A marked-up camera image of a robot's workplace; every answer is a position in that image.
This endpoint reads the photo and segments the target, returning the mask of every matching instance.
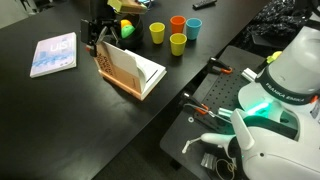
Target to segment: table surface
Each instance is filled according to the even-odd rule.
[[[228,46],[226,50],[222,53],[219,60],[224,63],[230,65],[231,67],[237,67],[237,71],[243,71],[246,68],[250,68],[255,70],[255,68],[262,63],[264,58],[257,56],[255,54],[246,52],[239,48]],[[204,102],[206,98],[208,98],[208,92],[211,91],[211,88],[215,86],[215,89],[219,89],[217,87],[216,81],[218,79],[218,75],[208,74],[203,82],[200,84],[198,89],[193,94],[199,102]],[[229,104],[228,101],[232,100],[225,98],[224,104],[216,104],[215,107],[209,106],[210,109],[217,113],[217,107],[224,107]],[[216,157],[226,158],[225,152],[221,148],[217,148],[216,145],[209,145],[202,142],[197,142],[189,146],[187,153],[182,154],[182,149],[184,148],[186,142],[188,140],[196,139],[200,137],[204,133],[213,132],[210,128],[195,120],[193,123],[188,121],[189,117],[194,117],[193,111],[184,109],[176,118],[174,123],[165,133],[164,137],[161,139],[160,147],[168,153],[174,160],[178,163],[186,167],[192,173],[194,173],[201,180],[210,180],[213,177],[208,175],[208,171],[206,168],[202,167],[201,161],[205,153],[212,154]]]
[[[105,82],[79,40],[88,0],[70,0],[0,30],[0,177],[91,179],[216,56],[268,0],[223,0],[194,11],[193,1],[157,0],[143,15],[144,42],[136,51],[167,68],[143,101]],[[169,19],[197,17],[203,26],[185,54],[169,49]],[[166,25],[165,42],[151,43],[148,26]],[[77,67],[31,79],[39,40],[76,32]]]

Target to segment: plastic cup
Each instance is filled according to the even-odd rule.
[[[149,26],[149,29],[153,43],[161,44],[164,38],[165,25],[161,22],[155,22]]]
[[[170,36],[171,53],[174,56],[181,56],[186,46],[187,36],[182,33],[175,33]]]
[[[202,26],[202,21],[198,18],[190,18],[186,22],[187,24],[187,38],[189,40],[197,39],[199,35],[200,28]]]
[[[186,23],[186,19],[183,16],[173,16],[170,19],[172,34],[183,33],[183,28]]]

